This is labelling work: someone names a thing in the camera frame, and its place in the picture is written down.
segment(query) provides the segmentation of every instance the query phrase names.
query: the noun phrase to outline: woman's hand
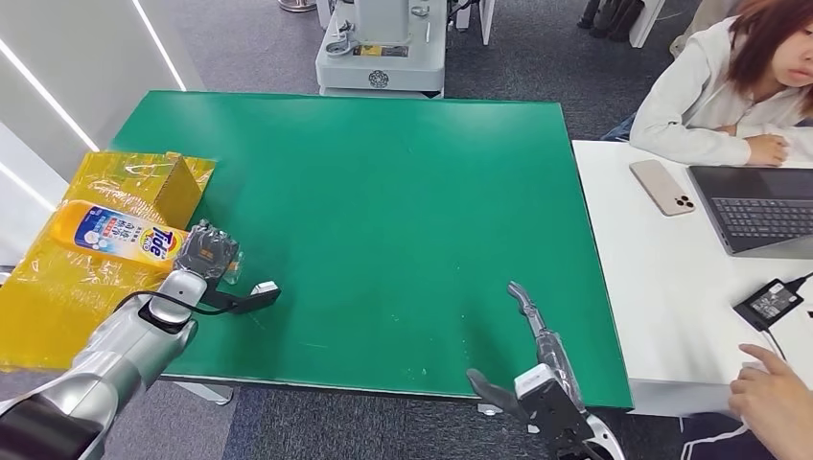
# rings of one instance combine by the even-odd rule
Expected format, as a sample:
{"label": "woman's hand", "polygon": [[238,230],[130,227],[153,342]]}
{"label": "woman's hand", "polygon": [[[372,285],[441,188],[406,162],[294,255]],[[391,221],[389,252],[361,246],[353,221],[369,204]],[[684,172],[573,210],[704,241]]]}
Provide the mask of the woman's hand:
{"label": "woman's hand", "polygon": [[745,140],[751,148],[750,166],[782,166],[787,159],[788,143],[782,136],[760,134]]}
{"label": "woman's hand", "polygon": [[729,407],[778,460],[813,458],[813,393],[778,356],[756,345],[740,350],[768,372],[745,368],[732,382]]}

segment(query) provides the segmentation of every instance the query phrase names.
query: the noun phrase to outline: laptop keyboard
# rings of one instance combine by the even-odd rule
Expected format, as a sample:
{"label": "laptop keyboard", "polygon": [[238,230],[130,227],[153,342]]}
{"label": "laptop keyboard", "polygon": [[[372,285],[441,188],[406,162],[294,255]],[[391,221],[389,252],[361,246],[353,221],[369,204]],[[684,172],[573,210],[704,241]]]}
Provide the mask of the laptop keyboard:
{"label": "laptop keyboard", "polygon": [[813,201],[713,198],[734,237],[797,238],[813,235]]}

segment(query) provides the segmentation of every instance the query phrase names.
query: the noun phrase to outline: gold phone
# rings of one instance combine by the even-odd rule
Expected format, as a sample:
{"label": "gold phone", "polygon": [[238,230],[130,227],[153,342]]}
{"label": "gold phone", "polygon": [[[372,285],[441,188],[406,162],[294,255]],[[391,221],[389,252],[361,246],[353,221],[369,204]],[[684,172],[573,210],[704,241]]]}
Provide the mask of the gold phone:
{"label": "gold phone", "polygon": [[660,161],[638,161],[630,165],[630,171],[664,216],[679,216],[694,211],[695,204],[691,197]]}

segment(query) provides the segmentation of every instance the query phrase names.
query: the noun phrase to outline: yellow box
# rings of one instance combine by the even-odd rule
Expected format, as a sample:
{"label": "yellow box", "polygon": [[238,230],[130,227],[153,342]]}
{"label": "yellow box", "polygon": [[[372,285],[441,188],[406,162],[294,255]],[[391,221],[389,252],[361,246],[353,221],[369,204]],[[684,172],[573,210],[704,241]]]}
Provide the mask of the yellow box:
{"label": "yellow box", "polygon": [[[212,160],[171,152],[89,152],[63,201],[84,199],[186,228],[214,167]],[[157,288],[166,276],[65,250],[48,236],[51,219],[0,288],[0,367],[69,367],[119,300],[134,290]]]}

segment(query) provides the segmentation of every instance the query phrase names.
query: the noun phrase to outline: gray carpet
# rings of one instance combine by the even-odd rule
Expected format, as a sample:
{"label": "gray carpet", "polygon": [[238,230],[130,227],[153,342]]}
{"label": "gray carpet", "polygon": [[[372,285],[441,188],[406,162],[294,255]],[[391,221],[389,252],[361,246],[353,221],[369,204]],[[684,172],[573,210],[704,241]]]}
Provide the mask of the gray carpet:
{"label": "gray carpet", "polygon": [[[598,410],[630,460],[680,454],[675,419]],[[244,387],[223,460],[549,459],[541,438],[471,402]]]}
{"label": "gray carpet", "polygon": [[[584,1],[499,0],[489,47],[482,46],[473,14],[469,32],[449,35],[447,97],[556,101],[572,138],[609,130],[638,107],[671,62],[668,44],[698,0],[667,2],[642,50],[575,28]],[[315,12],[285,13],[274,0],[166,4],[207,88],[317,91],[314,60],[323,33]],[[0,373],[0,400],[48,378]],[[601,415],[628,458],[677,458],[677,421]],[[468,404],[250,387],[219,407],[159,382],[127,408],[105,458],[494,459],[546,458],[545,452],[509,418],[485,418]]]}

